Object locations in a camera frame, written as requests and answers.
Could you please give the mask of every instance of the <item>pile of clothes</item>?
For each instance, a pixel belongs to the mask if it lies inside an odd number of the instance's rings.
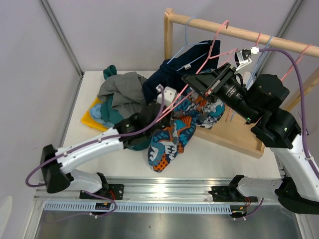
[[[182,76],[195,74],[207,57],[200,58],[208,53],[212,42],[204,42],[208,44],[195,45],[170,62],[164,60],[159,69],[148,79],[136,72],[118,75],[116,67],[109,66],[103,71],[105,82],[97,95],[102,103],[90,109],[91,117],[105,127],[112,127],[132,114],[139,113],[144,106],[156,100],[158,96],[156,87],[159,84],[180,92],[186,85],[181,79]],[[216,40],[211,56],[219,53],[220,41]],[[192,62],[191,66],[184,67],[189,62]],[[216,69],[217,64],[218,58],[214,58],[209,60],[202,70]],[[187,88],[175,104],[190,92],[191,88]],[[178,154],[184,152],[185,146],[196,131],[196,126],[211,129],[224,111],[225,105],[222,101],[208,103],[194,92],[173,110],[171,126],[157,130],[151,138],[130,149],[148,148],[149,165],[154,171],[162,172]]]

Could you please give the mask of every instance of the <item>white table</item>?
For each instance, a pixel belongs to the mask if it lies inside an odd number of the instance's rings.
[[[137,73],[148,78],[153,71],[137,71]],[[102,71],[85,72],[64,146],[82,142],[101,133],[84,125],[80,120],[96,98],[103,82]],[[108,177],[132,178],[207,179],[233,178],[236,174],[258,178],[280,177],[275,157],[267,148],[264,155],[256,159],[195,136],[185,147],[185,152],[178,155],[162,173],[154,172],[149,167],[147,149],[143,151],[126,149],[106,154],[81,165],[78,169],[90,173],[101,172]]]

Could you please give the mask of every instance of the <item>wooden clothes rack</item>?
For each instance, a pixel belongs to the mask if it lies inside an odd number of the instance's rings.
[[[172,58],[173,46],[173,23],[186,25],[190,16],[174,13],[172,8],[167,8],[164,14],[164,57],[165,59]],[[192,19],[187,26],[217,32],[221,24],[211,21],[206,21],[198,18]],[[232,36],[239,39],[256,42],[259,37],[259,32],[244,30],[241,28],[228,26],[227,29],[222,29],[219,34]],[[270,35],[262,34],[259,40],[260,44],[266,45]],[[287,51],[301,53],[308,44],[286,40],[283,38],[273,37],[269,46],[281,48]],[[319,58],[319,47],[310,46],[304,55]],[[304,82],[304,94],[307,95],[319,83],[319,67],[312,73],[311,76]],[[284,109],[290,111],[300,101],[300,91],[297,90],[288,102],[284,105]],[[245,125],[245,120],[235,116],[232,122],[225,121],[229,108],[226,107],[226,112],[220,119],[218,124],[211,130],[197,128],[195,135],[203,139],[218,143],[236,151],[248,154],[250,156],[260,158],[264,153],[265,146],[256,139],[255,135],[250,131],[253,125]]]

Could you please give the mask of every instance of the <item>gray floor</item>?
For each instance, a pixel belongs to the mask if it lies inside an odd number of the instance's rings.
[[[296,217],[279,206],[263,206],[247,221],[229,215],[114,213],[94,219],[46,211],[37,239],[301,239]]]

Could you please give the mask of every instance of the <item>orange and blue patterned cloth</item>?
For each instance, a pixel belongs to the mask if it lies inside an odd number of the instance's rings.
[[[184,99],[180,96],[176,103]],[[162,172],[184,148],[194,135],[196,126],[211,129],[225,112],[221,100],[208,103],[197,93],[192,93],[173,110],[172,124],[157,130],[148,151],[149,165],[156,172]]]

